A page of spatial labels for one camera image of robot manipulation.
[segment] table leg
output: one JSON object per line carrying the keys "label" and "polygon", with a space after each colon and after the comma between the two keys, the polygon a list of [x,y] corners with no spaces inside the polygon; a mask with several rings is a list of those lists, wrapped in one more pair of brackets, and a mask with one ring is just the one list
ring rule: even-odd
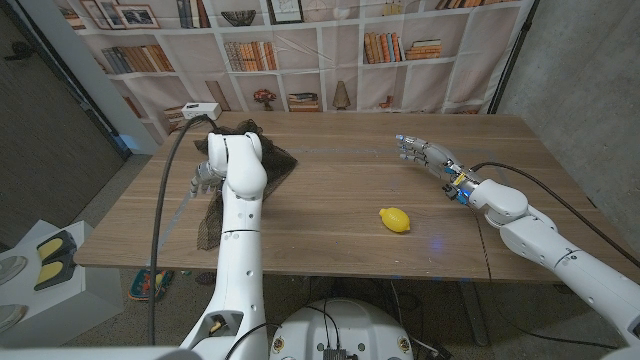
{"label": "table leg", "polygon": [[480,299],[478,298],[475,284],[472,282],[458,282],[458,287],[464,299],[464,307],[467,310],[467,317],[471,324],[473,341],[478,346],[489,345],[489,335],[487,334],[487,327],[484,322],[484,317],[482,316]]}

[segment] bowl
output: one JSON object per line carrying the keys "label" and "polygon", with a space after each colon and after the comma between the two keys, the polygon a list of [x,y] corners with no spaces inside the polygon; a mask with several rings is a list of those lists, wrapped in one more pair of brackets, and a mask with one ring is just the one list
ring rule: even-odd
{"label": "bowl", "polygon": [[223,11],[221,14],[233,26],[249,26],[256,17],[255,10]]}

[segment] wooden table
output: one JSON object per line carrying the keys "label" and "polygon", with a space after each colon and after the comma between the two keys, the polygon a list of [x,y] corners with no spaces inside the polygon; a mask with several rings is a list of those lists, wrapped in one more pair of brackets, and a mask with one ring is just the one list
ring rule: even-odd
{"label": "wooden table", "polygon": [[[424,168],[399,159],[395,134],[445,145],[469,166],[493,160],[528,171],[629,249],[519,117],[224,112],[218,123],[235,127],[248,118],[299,161],[263,206],[266,273],[488,278],[470,210],[449,201],[441,190],[443,183]],[[196,165],[206,159],[193,140],[204,138],[209,130],[209,125],[191,129],[180,145],[167,186],[162,231],[182,202]],[[76,262],[98,267],[145,266],[160,175],[175,138],[176,134],[169,137],[131,183],[78,250]],[[640,281],[638,269],[535,184],[506,170],[486,167],[479,173],[522,191],[570,241]],[[210,195],[200,195],[189,201],[160,250],[160,268],[215,269],[218,251],[196,249],[198,225],[210,199]],[[378,211],[391,206],[409,215],[409,233],[397,235],[384,227]],[[494,279],[558,281],[551,272],[507,249],[484,218],[481,223]]]}

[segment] picture frame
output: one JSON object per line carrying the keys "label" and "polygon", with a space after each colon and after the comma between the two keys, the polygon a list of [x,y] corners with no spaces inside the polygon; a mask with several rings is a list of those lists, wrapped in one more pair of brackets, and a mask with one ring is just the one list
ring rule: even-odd
{"label": "picture frame", "polygon": [[107,19],[109,26],[114,30],[124,30],[126,27],[122,22],[122,19],[118,15],[115,6],[118,5],[118,0],[95,0],[95,3],[102,11],[102,14]]}
{"label": "picture frame", "polygon": [[149,5],[115,5],[126,29],[160,29]]}
{"label": "picture frame", "polygon": [[104,16],[102,10],[100,10],[100,7],[98,6],[98,4],[96,4],[95,1],[82,0],[80,1],[80,3],[82,4],[84,10],[87,12],[87,15],[89,15],[93,22],[96,24],[98,29],[111,30],[111,26],[109,25],[107,18]]}
{"label": "picture frame", "polygon": [[271,25],[304,22],[302,0],[267,0]]}

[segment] bookshelf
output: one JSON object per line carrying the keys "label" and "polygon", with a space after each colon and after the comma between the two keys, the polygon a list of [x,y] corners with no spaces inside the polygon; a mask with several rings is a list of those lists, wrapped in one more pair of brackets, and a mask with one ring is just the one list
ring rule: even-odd
{"label": "bookshelf", "polygon": [[[140,121],[161,143],[168,136],[162,110],[188,101],[215,101],[205,81],[217,81],[233,111],[259,111],[253,92],[276,93],[276,111],[289,111],[287,94],[316,92],[320,111],[336,111],[332,101],[344,81],[351,106],[358,112],[454,113],[481,110],[506,64],[508,49],[533,0],[474,8],[435,10],[438,0],[402,1],[403,14],[381,16],[384,0],[350,0],[351,13],[333,20],[335,0],[323,1],[322,21],[270,25],[267,0],[204,0],[210,28],[182,29],[175,0],[119,0],[149,4],[161,29],[98,29],[79,0],[67,0],[86,29],[76,30],[94,57],[108,68],[101,49],[160,45],[175,72],[129,73],[107,77],[122,96],[134,100]],[[302,1],[303,11],[309,1]],[[251,26],[233,27],[222,11],[256,10]],[[425,38],[442,40],[440,58],[367,64],[364,34],[395,32],[403,47]],[[225,42],[264,41],[279,52],[278,70],[232,71]],[[390,108],[380,108],[387,95]]]}

